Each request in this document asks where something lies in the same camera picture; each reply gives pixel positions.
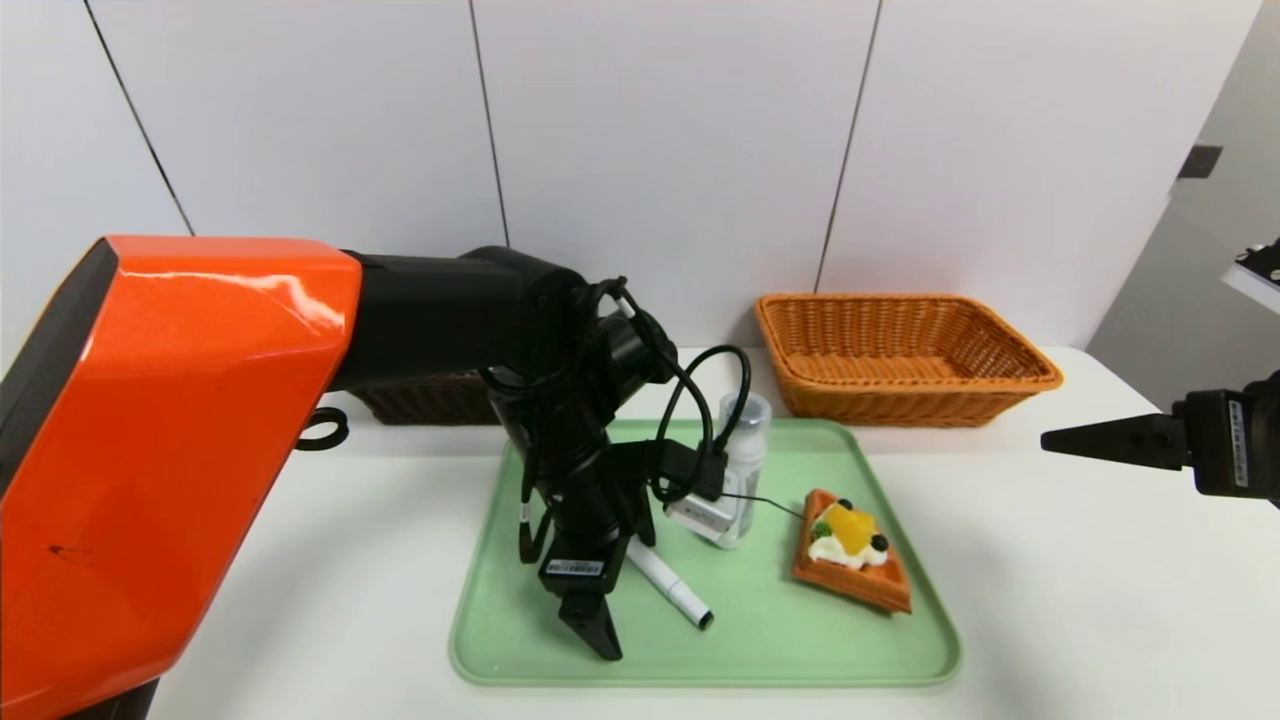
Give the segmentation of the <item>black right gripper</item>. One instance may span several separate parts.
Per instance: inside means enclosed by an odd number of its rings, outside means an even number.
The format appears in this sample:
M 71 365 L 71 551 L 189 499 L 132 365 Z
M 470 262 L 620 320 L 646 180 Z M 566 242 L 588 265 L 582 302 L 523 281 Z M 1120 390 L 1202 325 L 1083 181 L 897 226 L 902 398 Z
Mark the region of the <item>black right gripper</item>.
M 1279 506 L 1279 373 L 1243 389 L 1203 389 L 1170 413 L 1048 430 L 1053 454 L 1180 471 L 1201 495 L 1260 498 Z

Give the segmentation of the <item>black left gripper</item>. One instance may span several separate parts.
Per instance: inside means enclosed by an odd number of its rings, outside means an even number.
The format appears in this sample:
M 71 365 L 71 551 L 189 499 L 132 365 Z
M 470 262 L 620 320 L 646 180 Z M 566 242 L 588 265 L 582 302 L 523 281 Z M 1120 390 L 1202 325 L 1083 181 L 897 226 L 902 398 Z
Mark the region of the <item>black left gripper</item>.
M 538 482 L 553 525 L 538 575 L 549 592 L 563 594 L 559 620 L 605 661 L 623 659 L 605 594 L 617 582 L 630 538 L 627 492 L 613 459 L 593 459 L 568 474 Z M 657 529 L 645 487 L 631 489 L 631 516 L 634 536 L 654 548 Z

